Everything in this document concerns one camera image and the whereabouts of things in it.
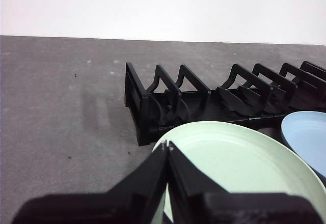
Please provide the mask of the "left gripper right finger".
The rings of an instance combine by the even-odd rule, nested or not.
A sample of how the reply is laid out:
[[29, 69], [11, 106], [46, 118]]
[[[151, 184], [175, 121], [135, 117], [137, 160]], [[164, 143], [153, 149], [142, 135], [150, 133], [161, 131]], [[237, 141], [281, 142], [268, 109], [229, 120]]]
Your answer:
[[168, 191], [174, 223], [322, 223], [304, 197], [230, 193], [169, 142]]

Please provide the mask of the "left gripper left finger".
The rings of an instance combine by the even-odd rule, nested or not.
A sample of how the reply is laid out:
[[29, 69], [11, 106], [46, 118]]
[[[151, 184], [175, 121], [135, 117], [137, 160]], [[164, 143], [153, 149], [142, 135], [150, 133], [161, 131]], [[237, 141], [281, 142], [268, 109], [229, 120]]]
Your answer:
[[27, 201], [13, 223], [161, 223], [168, 147], [160, 143], [132, 173], [104, 193], [49, 194]]

